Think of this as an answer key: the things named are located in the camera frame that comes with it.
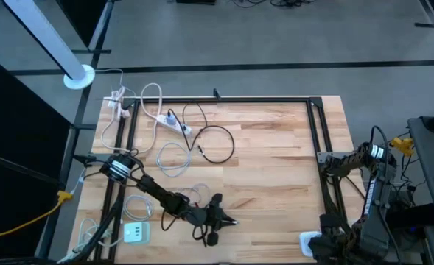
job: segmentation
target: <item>concrete floor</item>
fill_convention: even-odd
[[[38,6],[72,49],[84,49],[55,1]],[[192,66],[245,63],[319,63],[385,60],[434,60],[434,30],[417,1],[318,0],[296,10],[260,4],[241,9],[220,0],[214,7],[124,0],[115,3],[100,68],[131,66]],[[91,56],[78,56],[90,63]],[[57,66],[2,6],[0,1],[0,63],[9,70]],[[62,76],[19,77],[29,88],[73,121],[81,91],[63,87]],[[260,71],[202,71],[126,74],[124,84],[141,91],[159,83],[167,96],[210,95],[341,95],[354,145],[368,141],[372,125],[389,138],[406,132],[407,119],[434,115],[434,66],[328,68]],[[100,101],[117,88],[119,74],[94,80],[83,119],[96,123]],[[76,150],[87,153],[92,132],[83,132]],[[74,163],[68,188],[80,173]],[[414,164],[408,175],[423,181]],[[425,185],[416,201],[430,202]],[[66,254],[78,197],[60,213],[50,258]]]

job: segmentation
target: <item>white power strip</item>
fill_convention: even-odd
[[[179,126],[179,123],[178,123],[178,122],[175,122],[174,124],[168,124],[168,123],[167,123],[166,116],[165,116],[165,115],[162,115],[162,114],[158,115],[158,117],[156,118],[156,121],[158,121],[158,123],[161,124],[162,126],[164,126],[164,127],[166,127],[166,128],[169,128],[170,130],[172,130],[172,131],[174,131],[174,132],[176,132],[176,133],[182,135],[182,131],[183,131],[183,130],[182,130],[182,128]],[[189,127],[189,126],[187,126],[187,125],[185,125],[185,127],[186,127],[186,129],[184,130],[184,134],[185,134],[187,137],[191,137],[191,135],[192,135],[192,128]]]

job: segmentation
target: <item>wooden tabletop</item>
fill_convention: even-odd
[[[326,120],[333,150],[353,150],[343,105],[339,96],[323,96]],[[210,124],[227,128],[234,137],[236,149],[233,157],[224,164],[212,164],[202,158],[197,150],[192,152],[190,167],[179,177],[170,178],[155,164],[158,150],[167,142],[183,144],[181,135],[163,127],[157,129],[157,138],[152,150],[140,154],[146,172],[162,187],[170,191],[190,188],[205,183],[211,190],[208,194],[200,189],[202,202],[209,201],[215,193],[223,194],[221,206],[239,224],[224,227],[219,231],[220,241],[215,247],[204,248],[201,241],[192,238],[189,223],[177,221],[170,230],[161,230],[162,208],[152,199],[155,213],[149,220],[151,241],[148,245],[131,246],[121,242],[116,253],[116,263],[296,263],[313,262],[302,255],[298,245],[301,232],[319,230],[320,214],[324,212],[320,180],[315,152],[310,135],[307,107],[301,103],[218,103],[202,104]],[[146,105],[148,112],[155,113],[156,105]],[[172,108],[181,117],[183,105],[164,105],[162,113]],[[111,109],[102,105],[97,131],[92,146],[93,153],[110,153],[102,146],[100,133],[111,119]],[[197,132],[204,125],[202,114],[195,105],[186,109],[186,123]],[[152,142],[153,120],[139,110],[134,147],[147,148]],[[317,128],[321,128],[317,119]],[[130,119],[126,121],[123,147],[127,139]],[[105,142],[114,145],[118,122],[105,134]],[[323,145],[322,132],[318,136]],[[212,160],[229,155],[231,141],[222,130],[209,130],[198,138]],[[163,152],[164,165],[177,165],[186,155],[176,146],[168,146]],[[96,172],[92,167],[87,173]],[[350,178],[363,190],[359,172]],[[77,211],[70,249],[77,243],[79,223],[84,218],[100,220],[107,178],[101,174],[90,177],[83,186]],[[346,213],[353,222],[360,216],[363,199],[347,181],[341,182]],[[196,194],[184,191],[192,201]],[[125,197],[131,194],[145,195],[137,188],[127,188]],[[131,212],[144,214],[144,203],[132,202]],[[124,223],[132,222],[124,217]],[[107,248],[103,251],[106,257]]]

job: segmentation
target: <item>pole base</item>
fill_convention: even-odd
[[[83,68],[85,71],[85,76],[81,80],[72,80],[67,75],[64,75],[63,82],[67,88],[78,90],[83,89],[92,83],[96,76],[95,70],[88,65],[83,65]]]

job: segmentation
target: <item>charger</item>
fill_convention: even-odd
[[[150,243],[150,223],[133,222],[125,224],[123,227],[123,242],[131,245],[141,245]]]

